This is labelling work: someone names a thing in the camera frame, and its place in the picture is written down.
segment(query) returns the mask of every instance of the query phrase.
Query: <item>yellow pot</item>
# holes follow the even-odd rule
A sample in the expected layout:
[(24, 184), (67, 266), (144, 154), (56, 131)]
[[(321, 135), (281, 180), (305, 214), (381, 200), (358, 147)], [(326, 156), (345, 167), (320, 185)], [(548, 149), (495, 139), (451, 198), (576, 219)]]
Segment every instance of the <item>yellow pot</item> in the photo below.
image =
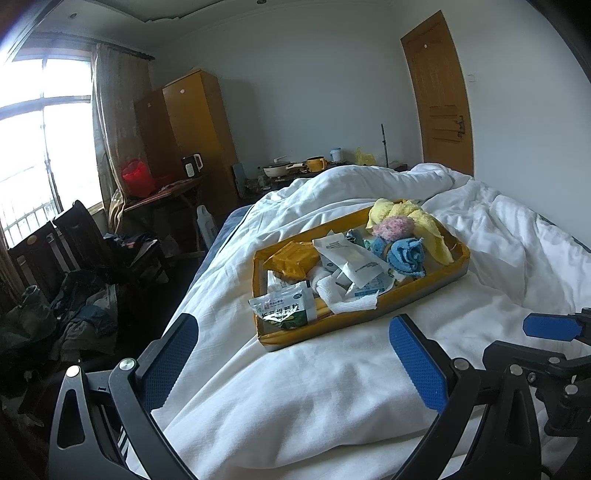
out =
[(316, 173), (325, 170), (328, 163), (324, 157), (312, 157), (306, 160), (306, 165), (308, 165), (308, 170)]

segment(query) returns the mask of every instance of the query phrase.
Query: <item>window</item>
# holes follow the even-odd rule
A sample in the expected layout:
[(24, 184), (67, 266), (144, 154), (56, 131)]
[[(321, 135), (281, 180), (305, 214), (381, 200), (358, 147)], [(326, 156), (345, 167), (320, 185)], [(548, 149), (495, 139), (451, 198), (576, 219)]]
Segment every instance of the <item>window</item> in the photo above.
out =
[(13, 247), (75, 200), (101, 202), (88, 60), (0, 67), (0, 222)]

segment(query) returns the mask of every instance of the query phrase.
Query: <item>curtain rod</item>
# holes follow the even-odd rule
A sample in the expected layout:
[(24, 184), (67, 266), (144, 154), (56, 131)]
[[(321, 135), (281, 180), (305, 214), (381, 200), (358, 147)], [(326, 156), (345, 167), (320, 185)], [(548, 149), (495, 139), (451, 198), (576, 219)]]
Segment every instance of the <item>curtain rod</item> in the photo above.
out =
[(70, 33), (54, 33), (54, 32), (35, 33), (35, 32), (33, 32), (29, 36), (29, 38), (27, 39), (27, 42), (34, 44), (35, 40), (52, 40), (54, 42), (59, 42), (60, 40), (63, 40), (63, 41), (70, 41), (70, 42), (74, 42), (74, 43), (82, 43), (82, 44), (89, 45), (89, 46), (94, 46), (97, 43), (102, 43), (114, 50), (118, 50), (120, 52), (127, 53), (129, 55), (133, 55), (135, 57), (138, 57), (138, 58), (141, 58), (144, 60), (155, 60), (155, 57), (153, 57), (152, 55), (148, 55), (147, 53), (144, 53), (144, 52), (141, 52), (138, 50), (133, 50), (131, 48), (122, 47), (121, 45), (117, 45), (116, 43), (111, 43), (111, 42), (104, 41), (104, 40), (98, 40), (97, 38), (83, 37), (81, 35), (74, 35), (74, 34), (70, 34)]

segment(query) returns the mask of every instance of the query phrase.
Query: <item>wooden wardrobe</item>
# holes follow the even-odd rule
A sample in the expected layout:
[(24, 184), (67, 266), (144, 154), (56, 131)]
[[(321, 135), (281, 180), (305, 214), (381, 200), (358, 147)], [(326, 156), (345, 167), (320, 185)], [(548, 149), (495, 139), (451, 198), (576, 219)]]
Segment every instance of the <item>wooden wardrobe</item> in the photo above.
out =
[(195, 70), (136, 102), (135, 113), (152, 176), (185, 178), (182, 159), (199, 153), (205, 207), (217, 217), (238, 207), (238, 158), (214, 75)]

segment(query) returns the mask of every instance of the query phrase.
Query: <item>white bedsheet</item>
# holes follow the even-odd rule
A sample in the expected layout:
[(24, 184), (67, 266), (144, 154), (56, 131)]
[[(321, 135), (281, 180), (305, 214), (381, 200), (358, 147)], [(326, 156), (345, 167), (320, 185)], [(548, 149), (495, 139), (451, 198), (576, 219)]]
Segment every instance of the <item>white bedsheet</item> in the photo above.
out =
[[(429, 199), (425, 210), (471, 249), (469, 272), (381, 319), (266, 353), (247, 303), (255, 250), (380, 197)], [(331, 169), (258, 202), (187, 293), (174, 318), (195, 315), (199, 342), (154, 418), (200, 480), (387, 478), (435, 417), (389, 344), (393, 316), (408, 313), (448, 355), (480, 368), (484, 348), (498, 339), (572, 358), (589, 351), (530, 339), (521, 325), (533, 310), (591, 306), (590, 279), (591, 257), (571, 237), (471, 177), (436, 164), (402, 174)], [(543, 405), (536, 408), (543, 426)], [(478, 420), (448, 472), (461, 464)], [(573, 444), (541, 438), (544, 463), (556, 468)]]

